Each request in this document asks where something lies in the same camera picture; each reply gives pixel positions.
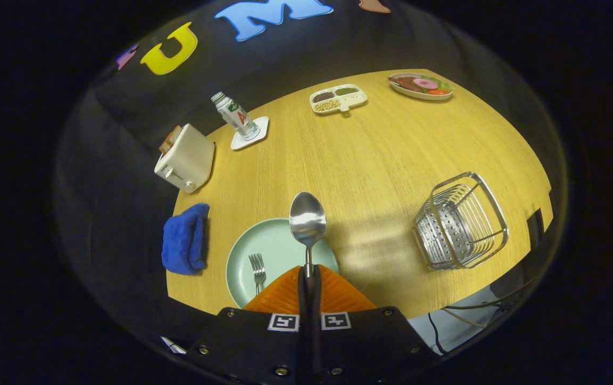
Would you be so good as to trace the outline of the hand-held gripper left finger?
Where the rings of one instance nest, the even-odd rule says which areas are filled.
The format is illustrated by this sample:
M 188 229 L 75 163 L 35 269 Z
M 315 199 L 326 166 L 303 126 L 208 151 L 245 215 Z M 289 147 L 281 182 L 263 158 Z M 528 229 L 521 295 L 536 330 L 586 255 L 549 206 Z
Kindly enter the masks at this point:
M 243 309 L 221 309 L 188 348 L 187 365 L 213 383 L 297 384 L 306 329 L 300 273 L 282 273 Z

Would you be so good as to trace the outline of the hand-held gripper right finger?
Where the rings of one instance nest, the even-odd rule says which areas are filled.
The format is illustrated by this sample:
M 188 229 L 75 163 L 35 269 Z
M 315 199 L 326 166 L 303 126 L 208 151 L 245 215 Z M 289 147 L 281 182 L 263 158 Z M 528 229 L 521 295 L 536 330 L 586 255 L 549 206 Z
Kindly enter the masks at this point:
M 403 384 L 438 356 L 393 306 L 375 307 L 326 266 L 312 277 L 312 373 L 323 384 Z

